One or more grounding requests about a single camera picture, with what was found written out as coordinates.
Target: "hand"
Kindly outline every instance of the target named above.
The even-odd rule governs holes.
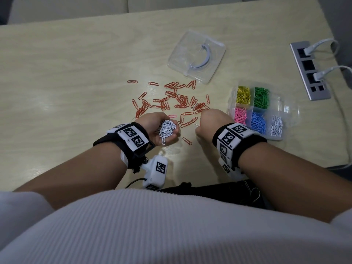
[[[149,139],[156,145],[161,144],[161,138],[159,134],[155,131],[160,126],[163,120],[170,119],[168,115],[164,112],[154,112],[154,113],[147,113],[141,116],[139,119],[135,120],[138,124],[142,125],[142,127],[147,131],[149,135]],[[177,120],[172,120],[173,123],[177,125]],[[177,134],[179,133],[179,126],[174,129],[174,133],[165,139],[165,143],[169,144],[172,140],[177,138]]]
[[[234,120],[218,109],[203,110],[200,116],[199,127],[196,134],[212,143],[213,136],[217,130],[225,124],[235,123]]]

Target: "black pants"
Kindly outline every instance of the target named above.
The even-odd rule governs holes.
[[[261,192],[251,180],[202,187],[192,187],[190,182],[183,182],[179,186],[165,188],[160,190],[160,192],[177,195],[197,195],[232,204],[266,208]]]

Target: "table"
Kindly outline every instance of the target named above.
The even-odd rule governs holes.
[[[274,144],[322,166],[349,161],[344,121],[351,126],[351,91],[334,71],[327,81],[336,99],[309,101],[289,46],[332,37],[317,0],[265,0],[1,27],[0,190],[15,189],[130,122],[131,99],[144,91],[148,100],[164,96],[165,88],[149,81],[190,81],[166,66],[188,29],[227,47],[213,79],[194,95],[209,94],[210,106],[226,111],[240,79],[273,84],[296,100],[301,115],[287,140]],[[316,58],[321,68],[336,65],[331,53]],[[197,140],[194,127],[183,128],[182,137],[193,145],[179,139],[149,154],[169,159],[165,187],[229,181],[216,150]],[[118,188],[141,176],[128,172]]]

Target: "pile of white paper clips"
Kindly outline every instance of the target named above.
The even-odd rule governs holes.
[[[282,135],[282,119],[279,116],[271,115],[270,136],[281,137]]]
[[[161,138],[161,144],[165,145],[165,138],[169,137],[174,133],[174,129],[176,129],[176,124],[173,123],[171,120],[164,120],[159,128],[157,129],[157,133]]]

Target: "person's right forearm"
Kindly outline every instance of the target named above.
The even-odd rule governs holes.
[[[250,147],[238,164],[278,211],[330,222],[352,207],[351,182],[270,144]]]

